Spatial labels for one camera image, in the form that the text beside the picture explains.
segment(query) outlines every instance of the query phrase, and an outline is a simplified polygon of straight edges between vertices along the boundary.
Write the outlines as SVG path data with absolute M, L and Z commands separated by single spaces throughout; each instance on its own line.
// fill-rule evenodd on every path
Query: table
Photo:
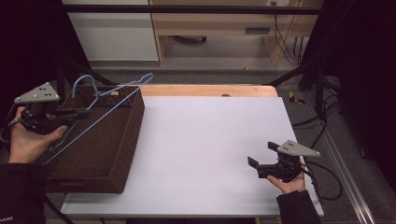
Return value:
M 246 97 L 249 91 L 256 97 Z M 268 141 L 295 141 L 273 87 L 147 85 L 142 93 L 146 110 L 125 191 L 69 193 L 63 213 L 72 217 L 279 216 L 280 191 L 248 166 L 248 156 L 260 163 L 276 163 L 276 153 L 266 148 Z M 208 97 L 223 94 L 242 96 Z M 323 215 L 313 186 L 306 183 Z

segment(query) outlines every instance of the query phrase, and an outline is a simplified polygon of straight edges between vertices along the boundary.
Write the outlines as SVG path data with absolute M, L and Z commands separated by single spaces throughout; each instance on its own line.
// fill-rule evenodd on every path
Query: gray floor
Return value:
M 153 72 L 153 83 L 188 83 L 188 84 L 262 84 L 286 74 L 295 65 L 283 60 L 282 64 L 273 67 L 263 48 L 259 37 L 222 37 L 209 36 L 205 43 L 200 40 L 170 38 L 166 50 L 163 67 L 157 63 L 92 63 L 94 69 L 104 77 L 118 82 L 128 82 L 136 77 Z M 311 91 L 299 92 L 295 84 L 299 77 L 288 80 L 277 87 L 277 92 L 284 99 L 285 107 L 290 116 L 290 122 L 296 123 L 315 116 L 309 104 L 301 105 L 289 101 L 290 91 L 294 91 L 297 99 L 307 102 L 313 99 Z M 312 127 L 318 120 L 295 130 L 298 141 L 310 146 L 318 136 L 320 127 Z M 331 157 L 329 137 L 333 146 L 340 152 L 353 180 L 356 182 L 363 200 L 370 209 L 369 213 L 375 219 L 359 220 L 351 199 L 353 196 L 343 196 L 337 201 L 323 201 L 325 216 L 323 223 L 396 223 L 396 195 L 392 191 L 376 163 L 361 158 L 359 145 L 353 133 L 340 113 L 333 112 L 328 117 L 327 135 L 320 138 L 316 150 L 322 153 L 319 162 L 337 172 Z M 318 180 L 322 195 L 333 196 L 338 187 L 334 179 L 317 167 L 312 167 Z M 53 194 L 51 198 L 61 207 L 64 196 Z M 48 216 L 56 218 L 48 211 Z M 262 223 L 277 223 L 276 218 L 264 218 Z

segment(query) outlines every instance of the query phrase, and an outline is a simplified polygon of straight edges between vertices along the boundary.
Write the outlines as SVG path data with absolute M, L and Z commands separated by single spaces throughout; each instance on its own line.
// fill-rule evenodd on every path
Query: basket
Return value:
M 115 87 L 98 87 L 110 91 Z M 114 105 L 136 90 L 125 87 L 102 96 L 68 136 L 75 139 Z M 64 107 L 88 107 L 95 99 L 93 87 L 79 86 Z M 46 192 L 122 193 L 131 168 L 145 105 L 140 91 L 119 105 L 54 159 L 49 167 Z

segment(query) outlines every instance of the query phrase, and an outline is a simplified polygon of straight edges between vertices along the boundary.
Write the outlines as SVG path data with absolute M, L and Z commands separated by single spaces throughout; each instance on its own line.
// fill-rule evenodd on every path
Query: metal bar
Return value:
M 312 113 L 315 114 L 315 108 L 313 107 L 313 96 L 312 94 L 305 94 L 305 99 L 307 99 L 307 103 Z M 332 163 L 334 164 L 335 171 L 340 177 L 341 182 L 343 183 L 344 190 L 351 202 L 355 213 L 361 222 L 361 224 L 375 224 L 375 219 L 368 207 L 366 201 L 364 200 L 361 190 L 353 178 L 352 173 L 349 172 L 346 163 L 344 162 L 341 154 L 332 140 L 332 136 L 330 135 L 328 130 L 325 130 L 323 133 L 324 144 L 327 145 L 329 149 L 329 155 L 332 159 Z
M 203 14 L 276 14 L 322 15 L 340 9 L 321 7 L 234 7 L 234 6 L 146 6 L 146 5 L 43 5 L 44 8 L 85 13 L 203 13 Z

